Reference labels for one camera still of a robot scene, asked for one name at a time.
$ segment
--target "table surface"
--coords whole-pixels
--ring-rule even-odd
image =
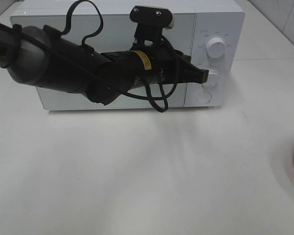
[[[250,2],[236,0],[246,12],[235,60],[294,59],[294,45]],[[21,2],[14,3],[0,16],[0,22],[11,25],[9,16]]]
[[[0,69],[0,235],[294,235],[294,59],[219,108],[42,109]]]

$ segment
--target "power knob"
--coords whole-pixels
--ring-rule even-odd
[[[207,53],[211,58],[220,58],[225,53],[225,40],[221,37],[214,37],[210,39],[207,44]]]
[[[203,83],[203,86],[205,87],[213,87],[217,85],[219,81],[219,71],[216,69],[209,69],[209,74],[208,74],[208,80],[207,82]]]

